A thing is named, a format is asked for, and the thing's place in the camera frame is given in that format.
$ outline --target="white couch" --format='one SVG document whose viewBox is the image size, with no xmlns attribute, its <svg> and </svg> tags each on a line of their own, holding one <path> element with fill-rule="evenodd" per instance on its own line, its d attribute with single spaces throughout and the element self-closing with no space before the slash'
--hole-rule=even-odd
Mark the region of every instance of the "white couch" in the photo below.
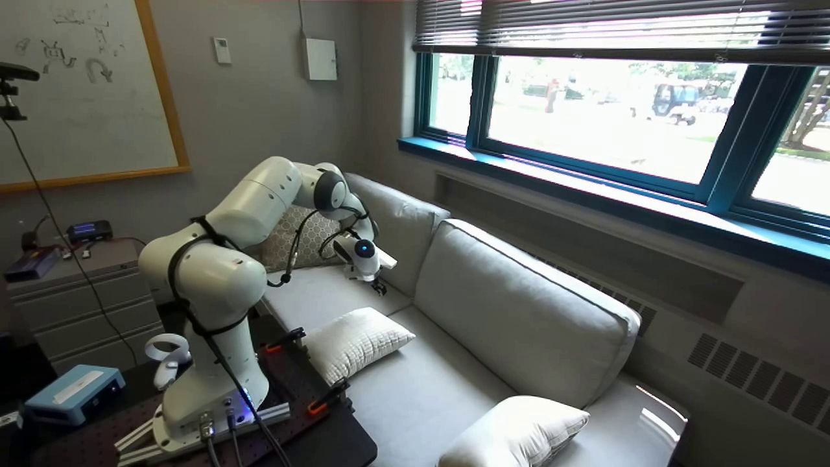
<svg viewBox="0 0 830 467">
<path fill-rule="evenodd" d="M 511 244 L 363 176 L 348 176 L 399 265 L 386 293 L 340 267 L 296 270 L 262 311 L 285 329 L 322 329 L 374 306 L 418 337 L 350 379 L 379 467 L 428 467 L 511 394 L 540 394 L 591 418 L 552 464 L 669 464 L 682 410 L 623 376 L 638 314 Z"/>
</svg>

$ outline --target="cable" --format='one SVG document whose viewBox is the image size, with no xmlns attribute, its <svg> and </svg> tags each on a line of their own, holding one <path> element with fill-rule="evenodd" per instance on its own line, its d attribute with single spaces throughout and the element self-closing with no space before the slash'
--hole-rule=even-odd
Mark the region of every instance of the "cable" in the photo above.
<svg viewBox="0 0 830 467">
<path fill-rule="evenodd" d="M 210 464 L 220 467 L 218 454 L 215 454 L 215 444 L 213 444 L 213 423 L 210 420 L 202 423 L 202 444 L 208 446 Z"/>
<path fill-rule="evenodd" d="M 210 353 L 215 355 L 215 361 L 223 366 L 223 371 L 228 374 L 228 379 L 233 381 L 236 392 L 241 394 L 244 405 L 252 410 L 259 431 L 267 436 L 267 441 L 272 444 L 275 454 L 280 457 L 280 464 L 293 467 L 285 449 L 280 446 L 280 438 L 265 425 L 265 420 L 259 418 L 252 397 L 244 392 L 244 387 L 239 384 L 236 374 L 231 371 L 228 358 L 223 355 L 223 350 L 215 345 L 213 335 L 202 335 Z"/>
<path fill-rule="evenodd" d="M 244 464 L 241 464 L 241 451 L 239 451 L 239 438 L 236 438 L 236 420 L 233 420 L 231 413 L 228 413 L 228 431 L 231 431 L 231 444 L 233 444 L 236 467 L 244 467 Z"/>
<path fill-rule="evenodd" d="M 31 228 L 31 234 L 34 234 L 34 239 L 39 239 L 39 231 L 42 231 L 42 226 L 49 221 L 49 215 L 42 215 L 36 223 L 34 223 L 34 228 Z"/>
<path fill-rule="evenodd" d="M 62 234 L 60 221 L 57 221 L 57 215 L 54 215 L 54 210 L 52 210 L 52 202 L 49 202 L 42 182 L 36 179 L 29 158 L 26 158 L 26 150 L 23 150 L 23 145 L 21 145 L 21 140 L 18 140 L 18 132 L 8 125 L 8 119 L 3 119 L 3 125 L 5 125 L 5 130 L 10 132 L 10 140 L 16 143 L 16 150 L 18 150 L 26 171 L 29 171 L 29 179 L 31 179 L 31 184 L 34 184 L 34 192 L 39 195 L 42 205 L 47 208 L 47 218 L 52 221 L 52 228 L 57 231 L 60 241 L 70 246 L 70 239 Z M 104 306 L 104 298 L 101 298 L 101 293 L 96 291 L 96 285 L 93 285 L 93 280 L 88 278 L 88 272 L 83 270 L 78 254 L 73 254 L 73 262 L 75 262 L 83 283 L 91 288 L 91 293 L 93 293 L 93 298 L 96 298 L 96 306 L 101 309 L 104 322 L 106 322 L 109 329 L 127 345 L 130 358 L 132 358 L 132 366 L 137 366 L 140 361 L 137 361 L 135 348 L 127 342 L 127 337 L 125 337 L 125 335 L 114 327 L 114 322 L 109 319 L 106 306 Z"/>
<path fill-rule="evenodd" d="M 298 16 L 298 23 L 301 23 L 301 36 L 306 36 L 303 0 L 296 0 L 296 16 Z"/>
<path fill-rule="evenodd" d="M 316 249 L 316 254 L 322 257 L 322 259 L 327 259 L 327 262 L 335 262 L 335 259 L 340 259 L 342 265 L 348 265 L 340 254 L 324 254 L 324 249 L 337 239 L 337 236 L 342 236 L 342 234 L 353 234 L 353 228 L 350 226 L 342 226 L 342 228 L 337 228 L 335 234 L 329 234 L 324 241 L 319 241 L 319 249 Z"/>
<path fill-rule="evenodd" d="M 285 283 L 291 283 L 291 272 L 293 272 L 293 265 L 296 265 L 296 257 L 298 257 L 298 249 L 301 249 L 303 228 L 306 228 L 306 223 L 309 223 L 314 215 L 316 215 L 316 210 L 311 210 L 311 213 L 301 221 L 301 226 L 293 231 L 293 239 L 291 239 L 291 246 L 288 246 L 288 259 L 285 259 L 285 272 L 283 272 L 280 283 L 270 283 L 270 280 L 267 280 L 270 288 L 283 288 Z"/>
</svg>

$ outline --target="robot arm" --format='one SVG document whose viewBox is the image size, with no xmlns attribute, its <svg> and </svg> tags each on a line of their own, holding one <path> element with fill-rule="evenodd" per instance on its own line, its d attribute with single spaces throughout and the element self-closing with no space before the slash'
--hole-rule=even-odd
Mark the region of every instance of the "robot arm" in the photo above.
<svg viewBox="0 0 830 467">
<path fill-rule="evenodd" d="M 262 244 L 291 205 L 314 208 L 322 215 L 340 221 L 342 228 L 335 239 L 335 252 L 348 262 L 353 278 L 371 283 L 381 267 L 394 267 L 394 259 L 374 244 L 374 223 L 363 202 L 348 189 L 337 166 L 306 166 L 270 156 L 254 166 L 200 223 L 189 223 L 171 236 L 156 239 L 140 257 L 143 272 L 161 288 L 171 283 L 189 283 L 189 288 L 182 288 L 189 301 L 200 296 L 200 283 L 205 285 L 202 293 L 244 293 L 246 278 L 236 278 L 218 288 L 218 275 L 231 278 L 246 272 L 257 275 L 249 278 L 252 288 L 265 285 L 267 280 L 257 265 L 241 265 L 254 259 L 241 259 L 239 252 L 223 249 L 215 241 L 210 244 L 208 239 L 218 236 L 236 249 Z M 176 252 L 200 239 L 205 241 L 197 249 L 213 252 L 200 254 L 200 267 L 187 267 L 187 259 L 195 259 L 195 254 L 182 259 L 182 265 L 174 267 L 176 278 L 171 280 L 169 265 Z"/>
<path fill-rule="evenodd" d="M 306 166 L 280 156 L 254 166 L 208 215 L 150 241 L 140 254 L 143 275 L 187 301 L 192 322 L 192 366 L 163 392 L 158 418 L 161 431 L 176 438 L 171 451 L 197 433 L 205 415 L 246 418 L 249 402 L 239 400 L 228 374 L 244 384 L 252 405 L 259 407 L 267 397 L 270 384 L 246 324 L 249 309 L 267 291 L 267 270 L 241 249 L 265 241 L 291 205 L 340 221 L 332 241 L 353 278 L 371 283 L 381 267 L 394 267 L 374 244 L 374 223 L 337 166 Z M 215 366 L 215 353 L 226 355 L 228 371 Z"/>
</svg>

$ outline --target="electronic device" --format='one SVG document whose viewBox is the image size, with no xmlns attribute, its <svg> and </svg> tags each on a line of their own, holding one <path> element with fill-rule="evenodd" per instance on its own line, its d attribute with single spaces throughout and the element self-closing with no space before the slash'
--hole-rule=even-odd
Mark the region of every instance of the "electronic device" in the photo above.
<svg viewBox="0 0 830 467">
<path fill-rule="evenodd" d="M 23 410 L 39 423 L 83 425 L 125 387 L 127 384 L 119 368 L 78 363 L 26 400 Z"/>
<path fill-rule="evenodd" d="M 83 221 L 67 228 L 70 244 L 106 241 L 112 239 L 109 221 Z"/>
<path fill-rule="evenodd" d="M 145 355 L 158 361 L 153 387 L 163 392 L 171 381 L 176 381 L 179 368 L 189 363 L 189 345 L 184 335 L 161 332 L 145 342 Z"/>
</svg>

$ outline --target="window sill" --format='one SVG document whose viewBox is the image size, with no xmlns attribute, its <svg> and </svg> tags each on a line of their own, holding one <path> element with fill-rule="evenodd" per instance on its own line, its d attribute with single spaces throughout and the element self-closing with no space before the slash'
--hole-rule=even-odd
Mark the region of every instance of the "window sill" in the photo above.
<svg viewBox="0 0 830 467">
<path fill-rule="evenodd" d="M 682 200 L 648 197 L 643 192 L 610 187 L 597 179 L 573 176 L 565 171 L 540 169 L 514 158 L 469 153 L 462 145 L 449 145 L 425 138 L 405 138 L 399 148 L 425 156 L 436 163 L 482 171 L 488 176 L 537 189 L 542 195 L 563 197 L 591 210 L 638 221 L 664 228 L 669 234 L 703 241 L 742 257 L 760 259 L 789 272 L 827 280 L 830 278 L 830 244 L 801 239 L 786 231 L 734 221 L 706 213 Z"/>
</svg>

